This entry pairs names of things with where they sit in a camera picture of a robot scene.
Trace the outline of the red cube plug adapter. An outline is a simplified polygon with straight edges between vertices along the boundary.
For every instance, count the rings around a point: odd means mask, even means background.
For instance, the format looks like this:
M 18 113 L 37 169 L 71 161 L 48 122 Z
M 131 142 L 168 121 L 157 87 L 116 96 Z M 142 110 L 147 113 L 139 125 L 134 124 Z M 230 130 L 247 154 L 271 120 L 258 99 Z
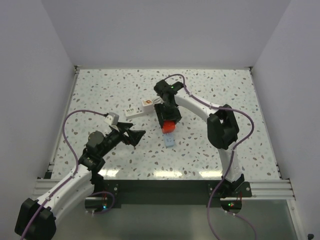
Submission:
M 169 134 L 172 133 L 176 128 L 176 124 L 172 120 L 165 120 L 163 122 L 163 125 L 161 127 L 162 133 L 163 134 Z

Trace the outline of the white power strip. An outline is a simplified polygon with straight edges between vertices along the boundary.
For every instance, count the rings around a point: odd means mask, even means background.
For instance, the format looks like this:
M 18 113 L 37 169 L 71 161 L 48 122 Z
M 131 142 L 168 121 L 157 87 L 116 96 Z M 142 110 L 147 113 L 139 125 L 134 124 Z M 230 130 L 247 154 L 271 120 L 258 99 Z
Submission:
M 154 108 L 148 108 L 148 107 L 131 107 L 124 110 L 125 117 L 127 119 L 133 119 L 142 117 L 145 115 L 148 115 L 150 113 L 154 112 Z

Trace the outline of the white cube plug adapter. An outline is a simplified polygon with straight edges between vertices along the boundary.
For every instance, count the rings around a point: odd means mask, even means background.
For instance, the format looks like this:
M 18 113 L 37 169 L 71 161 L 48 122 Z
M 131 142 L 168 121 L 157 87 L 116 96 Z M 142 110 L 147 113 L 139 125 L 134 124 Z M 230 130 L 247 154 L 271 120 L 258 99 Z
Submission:
M 141 107 L 144 113 L 150 113 L 154 111 L 154 102 L 151 98 L 141 99 Z

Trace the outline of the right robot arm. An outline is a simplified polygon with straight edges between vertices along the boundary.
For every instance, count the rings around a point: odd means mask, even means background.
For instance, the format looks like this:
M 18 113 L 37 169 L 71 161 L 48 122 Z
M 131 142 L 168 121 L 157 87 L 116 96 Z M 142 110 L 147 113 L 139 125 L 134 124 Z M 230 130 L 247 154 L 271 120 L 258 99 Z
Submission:
M 164 134 L 172 133 L 182 119 L 179 107 L 183 107 L 206 123 L 207 138 L 218 150 L 222 165 L 222 189 L 230 197 L 241 190 L 244 175 L 234 146 L 238 140 L 239 126 L 229 105 L 218 106 L 195 95 L 188 95 L 181 82 L 172 85 L 164 79 L 154 87 L 162 103 L 154 105 L 159 125 Z

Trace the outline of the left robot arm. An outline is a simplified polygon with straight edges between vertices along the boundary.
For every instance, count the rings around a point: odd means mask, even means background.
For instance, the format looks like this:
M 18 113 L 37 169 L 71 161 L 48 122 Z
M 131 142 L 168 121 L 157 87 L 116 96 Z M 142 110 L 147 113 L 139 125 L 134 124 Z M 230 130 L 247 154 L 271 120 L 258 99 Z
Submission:
M 46 193 L 22 203 L 15 233 L 22 240 L 51 240 L 68 212 L 86 197 L 103 192 L 99 171 L 105 164 L 104 156 L 119 143 L 135 147 L 146 134 L 145 130 L 132 130 L 132 126 L 129 122 L 118 122 L 108 134 L 92 132 L 75 167 Z

